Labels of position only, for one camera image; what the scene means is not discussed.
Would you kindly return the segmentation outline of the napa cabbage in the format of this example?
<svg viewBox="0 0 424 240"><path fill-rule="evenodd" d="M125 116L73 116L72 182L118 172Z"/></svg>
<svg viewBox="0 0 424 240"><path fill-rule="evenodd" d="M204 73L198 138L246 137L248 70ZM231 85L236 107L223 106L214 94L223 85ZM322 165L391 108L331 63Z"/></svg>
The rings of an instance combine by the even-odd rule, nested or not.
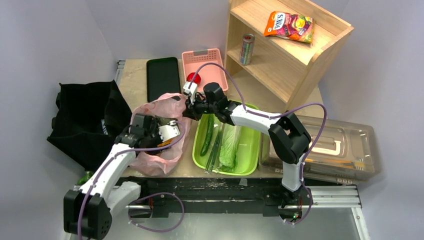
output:
<svg viewBox="0 0 424 240"><path fill-rule="evenodd" d="M237 166L237 152L241 139L241 127L226 124L223 130L220 152L219 171L233 172Z"/></svg>

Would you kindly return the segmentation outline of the pink plastic grocery bag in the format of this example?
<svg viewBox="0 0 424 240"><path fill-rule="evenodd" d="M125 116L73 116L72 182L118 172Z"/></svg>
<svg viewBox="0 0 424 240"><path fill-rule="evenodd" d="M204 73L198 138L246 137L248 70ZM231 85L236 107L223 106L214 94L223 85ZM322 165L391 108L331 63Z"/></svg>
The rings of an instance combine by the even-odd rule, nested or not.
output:
<svg viewBox="0 0 424 240"><path fill-rule="evenodd" d="M186 109L186 96L181 93L165 93L158 99L140 105L132 112L132 118L136 114L146 114L149 116L177 119L183 123L185 128L184 137L157 155L150 155L140 152L136 160L130 165L136 171L147 176L165 176L169 174L178 164L183 152L187 148L189 132L192 120L183 117Z"/></svg>

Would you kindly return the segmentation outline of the red tomato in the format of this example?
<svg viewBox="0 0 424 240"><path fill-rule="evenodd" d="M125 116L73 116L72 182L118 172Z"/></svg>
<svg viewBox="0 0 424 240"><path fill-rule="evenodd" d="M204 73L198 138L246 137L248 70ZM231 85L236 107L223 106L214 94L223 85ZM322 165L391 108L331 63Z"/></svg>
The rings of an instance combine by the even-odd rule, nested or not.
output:
<svg viewBox="0 0 424 240"><path fill-rule="evenodd" d="M202 78L200 77L199 74L195 74L194 72L191 72L187 77L186 77L186 81L187 82L191 82L193 81L193 83L200 85Z"/></svg>

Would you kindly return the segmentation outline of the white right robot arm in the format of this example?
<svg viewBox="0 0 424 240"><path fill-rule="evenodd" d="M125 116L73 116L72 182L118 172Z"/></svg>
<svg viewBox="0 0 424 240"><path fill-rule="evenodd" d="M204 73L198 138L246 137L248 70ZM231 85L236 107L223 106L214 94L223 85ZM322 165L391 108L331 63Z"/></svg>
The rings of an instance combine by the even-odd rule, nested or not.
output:
<svg viewBox="0 0 424 240"><path fill-rule="evenodd" d="M182 93L187 97L183 116L199 120L204 114L212 114L224 124L247 127L269 136L277 156L283 162L280 196L288 204L298 200L301 195L301 162L312 140L298 117L288 111L280 115L271 114L229 100L216 82L205 85L203 99L196 96L197 88L191 82L183 85Z"/></svg>

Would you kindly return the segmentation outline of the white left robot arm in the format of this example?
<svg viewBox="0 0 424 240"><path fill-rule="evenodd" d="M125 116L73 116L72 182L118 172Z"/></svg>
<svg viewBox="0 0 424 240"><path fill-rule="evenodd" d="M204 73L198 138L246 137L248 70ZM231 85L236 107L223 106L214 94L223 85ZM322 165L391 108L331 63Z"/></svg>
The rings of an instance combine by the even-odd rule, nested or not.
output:
<svg viewBox="0 0 424 240"><path fill-rule="evenodd" d="M102 240L110 230L113 216L126 204L138 205L149 199L147 188L127 182L114 189L124 170L139 152L169 147L180 135L178 123L164 123L160 117L137 113L132 123L115 138L105 161L78 190L69 190L63 199L63 228L79 239Z"/></svg>

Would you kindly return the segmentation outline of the green cucumber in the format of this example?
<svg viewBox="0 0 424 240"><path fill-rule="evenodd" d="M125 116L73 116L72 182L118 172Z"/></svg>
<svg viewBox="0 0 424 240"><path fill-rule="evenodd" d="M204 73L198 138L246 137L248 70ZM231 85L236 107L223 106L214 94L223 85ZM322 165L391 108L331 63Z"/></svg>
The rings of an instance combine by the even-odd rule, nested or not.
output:
<svg viewBox="0 0 424 240"><path fill-rule="evenodd" d="M214 115L209 114L207 118L206 135L205 135L205 139L203 141L203 145L200 151L201 157L205 156L209 150L212 137L213 137L214 125L215 125Z"/></svg>

